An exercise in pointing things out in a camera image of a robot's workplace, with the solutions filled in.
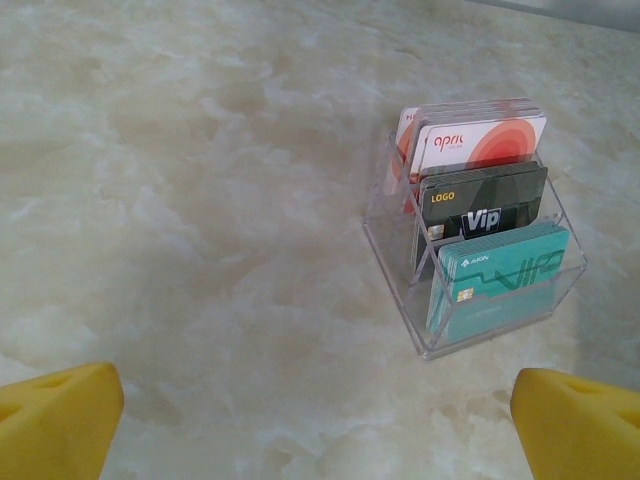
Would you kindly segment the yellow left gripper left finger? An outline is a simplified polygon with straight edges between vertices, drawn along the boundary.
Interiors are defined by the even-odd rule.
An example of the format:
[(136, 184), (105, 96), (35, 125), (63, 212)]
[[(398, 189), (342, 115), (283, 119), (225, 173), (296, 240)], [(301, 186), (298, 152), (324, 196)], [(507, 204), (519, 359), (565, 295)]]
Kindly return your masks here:
[(122, 411), (116, 367), (98, 362), (1, 388), (3, 479), (97, 479)]

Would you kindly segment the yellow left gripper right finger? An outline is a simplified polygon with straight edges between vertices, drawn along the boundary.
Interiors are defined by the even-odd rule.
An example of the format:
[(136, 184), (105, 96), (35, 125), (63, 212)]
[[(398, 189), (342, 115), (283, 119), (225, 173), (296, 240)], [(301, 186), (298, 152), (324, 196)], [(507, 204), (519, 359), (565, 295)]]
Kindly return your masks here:
[(535, 479), (637, 479), (639, 394), (542, 368), (519, 372), (511, 416)]

